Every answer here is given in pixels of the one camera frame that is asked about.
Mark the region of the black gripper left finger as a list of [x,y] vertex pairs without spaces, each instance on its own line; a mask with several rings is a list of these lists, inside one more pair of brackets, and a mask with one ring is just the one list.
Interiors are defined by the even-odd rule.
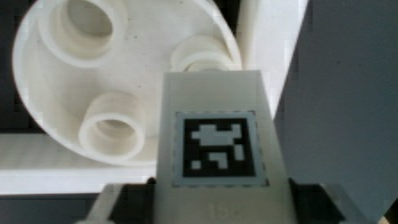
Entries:
[[156,179],[121,188],[108,220],[113,224],[153,224]]

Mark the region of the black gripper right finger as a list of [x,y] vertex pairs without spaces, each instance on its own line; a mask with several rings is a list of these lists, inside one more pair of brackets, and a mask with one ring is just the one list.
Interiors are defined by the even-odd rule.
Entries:
[[343,213],[320,184],[288,179],[298,224],[339,224]]

